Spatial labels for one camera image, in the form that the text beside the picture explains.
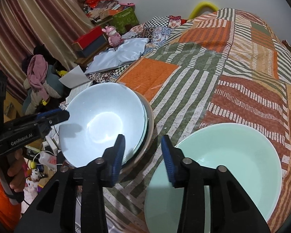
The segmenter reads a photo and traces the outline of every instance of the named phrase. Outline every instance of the human hand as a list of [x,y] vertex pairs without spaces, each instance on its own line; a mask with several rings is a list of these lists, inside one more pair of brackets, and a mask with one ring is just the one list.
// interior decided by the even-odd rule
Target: human hand
[[10,182],[10,187],[15,192],[22,192],[25,188],[26,178],[23,170],[24,157],[22,156],[22,149],[14,152],[16,160],[8,169],[8,176],[14,177]]

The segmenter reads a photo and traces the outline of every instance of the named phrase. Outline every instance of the bed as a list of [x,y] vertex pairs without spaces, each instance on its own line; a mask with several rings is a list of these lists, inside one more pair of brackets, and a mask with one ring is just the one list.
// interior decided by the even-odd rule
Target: bed
[[268,225],[272,232],[282,225],[291,211],[291,53],[263,20],[230,8],[189,20],[117,81],[147,98],[155,128],[143,159],[104,190],[110,232],[148,232],[144,200],[163,158],[162,135],[177,144],[223,122],[251,126],[276,148],[283,185]]

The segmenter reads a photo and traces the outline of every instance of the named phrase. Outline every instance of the plastic bottle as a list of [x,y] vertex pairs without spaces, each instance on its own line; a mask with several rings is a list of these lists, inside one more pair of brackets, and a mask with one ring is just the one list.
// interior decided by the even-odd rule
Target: plastic bottle
[[37,157],[39,157],[40,164],[44,164],[53,171],[56,171],[57,160],[55,156],[51,155],[47,151],[42,151]]

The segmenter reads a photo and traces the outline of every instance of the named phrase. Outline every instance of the orange clothing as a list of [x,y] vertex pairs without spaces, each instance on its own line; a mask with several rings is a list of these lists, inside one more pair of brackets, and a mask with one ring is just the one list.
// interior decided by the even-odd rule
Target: orange clothing
[[0,183],[0,222],[8,231],[15,229],[20,220],[20,211],[21,204],[13,206]]

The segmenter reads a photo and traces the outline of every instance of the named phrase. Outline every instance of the pink bear toy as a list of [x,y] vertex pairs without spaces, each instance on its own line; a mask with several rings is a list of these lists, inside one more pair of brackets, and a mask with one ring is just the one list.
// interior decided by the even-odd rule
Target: pink bear toy
[[121,35],[116,32],[116,29],[113,26],[106,26],[106,28],[102,29],[102,31],[105,32],[109,37],[108,41],[110,46],[115,48],[123,43]]

